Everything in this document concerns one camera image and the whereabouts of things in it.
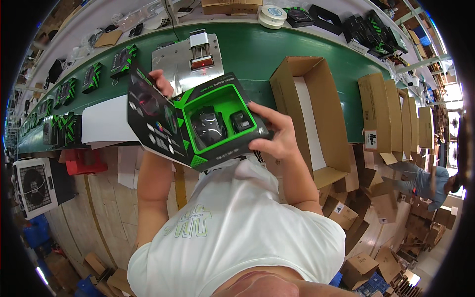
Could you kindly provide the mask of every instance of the white foam insert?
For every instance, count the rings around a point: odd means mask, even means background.
[[[307,84],[304,77],[294,77],[295,88],[297,90],[300,107],[304,116],[305,130],[307,132],[308,147],[312,159],[313,171],[326,167],[323,158],[322,147],[318,139],[317,126],[315,124],[314,112],[312,110],[312,102],[308,93]]]

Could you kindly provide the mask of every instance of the workbench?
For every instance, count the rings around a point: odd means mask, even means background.
[[[385,79],[390,79],[389,72],[379,64],[347,47],[287,28],[272,30],[251,23],[210,23],[178,27],[175,31],[180,39],[186,39],[189,32],[196,29],[206,29],[209,34],[215,33],[218,36],[224,71],[234,72],[252,100],[271,108],[275,108],[275,102],[268,79],[284,57],[324,57],[332,71],[340,97],[348,142],[363,142],[361,135],[363,118],[357,80],[375,72],[382,72]],[[134,43],[139,49],[136,61],[147,70],[151,70],[152,52],[156,50],[158,44],[172,40],[176,40],[176,37],[170,28],[139,36],[131,40],[130,44]],[[74,101],[70,105],[53,110],[53,114],[62,115],[70,111],[81,114],[88,106],[126,94],[126,78],[120,78],[113,86],[113,80],[109,77],[115,53],[126,45],[116,45],[90,58],[58,81],[43,98],[54,94],[56,88],[71,77],[78,79],[79,88]],[[83,84],[84,74],[97,62],[104,65],[101,69],[99,88],[90,94],[82,94],[80,87]],[[404,85],[398,84],[398,87],[404,88]],[[18,153],[55,150],[50,145],[43,144],[42,133],[42,125],[38,125],[21,137]]]

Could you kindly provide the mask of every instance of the metal plate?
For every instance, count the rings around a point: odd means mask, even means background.
[[[208,34],[208,40],[214,66],[205,69],[191,71],[190,61],[193,55],[189,39],[152,52],[152,70],[163,69],[165,78],[175,90],[173,96],[224,74],[218,37],[216,34]]]

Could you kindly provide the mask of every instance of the white t-shirt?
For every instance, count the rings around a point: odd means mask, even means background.
[[[343,229],[278,203],[277,179],[258,162],[233,162],[201,178],[188,204],[132,255],[127,275],[138,297],[209,297],[256,266],[289,267],[324,284],[338,272]]]

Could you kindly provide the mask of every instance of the black cable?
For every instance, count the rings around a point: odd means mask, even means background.
[[[168,11],[168,5],[165,5],[165,9],[167,10],[168,16],[170,17],[171,28],[173,29],[173,33],[175,33],[175,36],[177,37],[177,41],[180,41],[180,39],[178,38],[177,32],[175,32],[175,25],[173,24],[173,18],[171,17],[171,13]]]

